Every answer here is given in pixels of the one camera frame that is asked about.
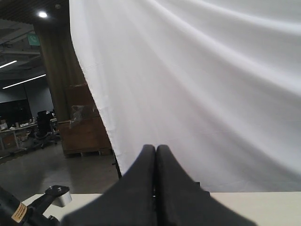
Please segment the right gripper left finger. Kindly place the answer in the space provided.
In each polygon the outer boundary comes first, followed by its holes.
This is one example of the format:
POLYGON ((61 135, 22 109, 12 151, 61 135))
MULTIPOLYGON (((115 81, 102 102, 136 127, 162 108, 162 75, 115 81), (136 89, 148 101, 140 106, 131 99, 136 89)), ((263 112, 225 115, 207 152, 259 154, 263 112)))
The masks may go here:
POLYGON ((63 226, 153 226, 155 147, 144 145, 135 162, 110 189, 65 215, 63 226))

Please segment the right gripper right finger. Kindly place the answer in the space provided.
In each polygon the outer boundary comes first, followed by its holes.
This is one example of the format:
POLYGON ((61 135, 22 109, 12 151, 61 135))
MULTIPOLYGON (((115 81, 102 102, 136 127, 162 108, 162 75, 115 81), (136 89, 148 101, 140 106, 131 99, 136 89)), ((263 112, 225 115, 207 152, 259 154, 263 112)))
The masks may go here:
POLYGON ((155 196, 159 226, 254 226, 203 190, 167 145, 156 150, 155 196))

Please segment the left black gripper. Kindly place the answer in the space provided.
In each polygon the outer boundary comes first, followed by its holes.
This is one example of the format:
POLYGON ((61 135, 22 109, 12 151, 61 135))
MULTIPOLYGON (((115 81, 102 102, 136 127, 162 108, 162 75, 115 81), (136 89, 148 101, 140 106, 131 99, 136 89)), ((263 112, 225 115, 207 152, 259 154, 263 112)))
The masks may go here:
POLYGON ((53 217, 45 217, 43 213, 54 199, 43 194, 26 206, 13 194, 0 189, 0 224, 2 226, 58 226, 59 221, 53 217))

